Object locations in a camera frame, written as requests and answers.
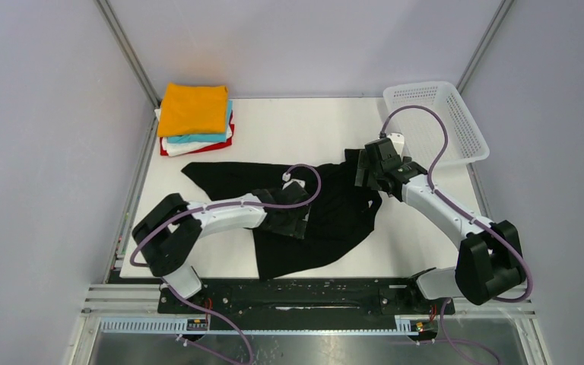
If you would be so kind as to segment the black t-shirt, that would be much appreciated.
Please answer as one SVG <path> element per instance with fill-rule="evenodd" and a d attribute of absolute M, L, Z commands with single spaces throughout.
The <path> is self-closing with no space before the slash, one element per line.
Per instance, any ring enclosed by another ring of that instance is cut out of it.
<path fill-rule="evenodd" d="M 354 184 L 359 152 L 347 149 L 341 163 L 326 163 L 292 172 L 306 183 L 309 194 L 319 196 L 309 210 L 301 240 L 263 230 L 252 232 L 261 281 L 338 261 L 374 230 L 382 198 L 375 190 Z M 192 162 L 182 168 L 213 201 L 237 198 L 257 189 L 279 187 L 287 165 L 247 162 Z"/>

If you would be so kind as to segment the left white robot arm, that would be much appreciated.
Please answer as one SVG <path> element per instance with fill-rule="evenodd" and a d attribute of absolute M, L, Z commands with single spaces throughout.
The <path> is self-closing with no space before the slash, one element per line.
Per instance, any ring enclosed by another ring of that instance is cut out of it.
<path fill-rule="evenodd" d="M 257 189 L 209 203 L 187 202 L 178 193 L 170 194 L 134 227 L 132 237 L 137 246 L 130 264 L 148 268 L 154 277 L 188 299 L 202 289 L 200 277 L 187 262 L 198 240 L 235 229 L 302 238 L 314 199 L 297 179 L 281 188 Z"/>

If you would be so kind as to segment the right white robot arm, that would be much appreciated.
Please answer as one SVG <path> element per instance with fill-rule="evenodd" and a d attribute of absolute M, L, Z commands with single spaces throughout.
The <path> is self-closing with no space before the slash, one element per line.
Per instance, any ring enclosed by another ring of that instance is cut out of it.
<path fill-rule="evenodd" d="M 411 277 L 417 295 L 424 300 L 464 297 L 482 305 L 504 301 L 504 293 L 525 284 L 525 292 L 515 301 L 526 299 L 532 291 L 531 272 L 525 266 L 516 227 L 463 208 L 436 186 L 431 171 L 402 155 L 403 147 L 404 137 L 397 133 L 366 144 L 358 153 L 354 183 L 419 211 L 457 248 L 455 266 Z"/>

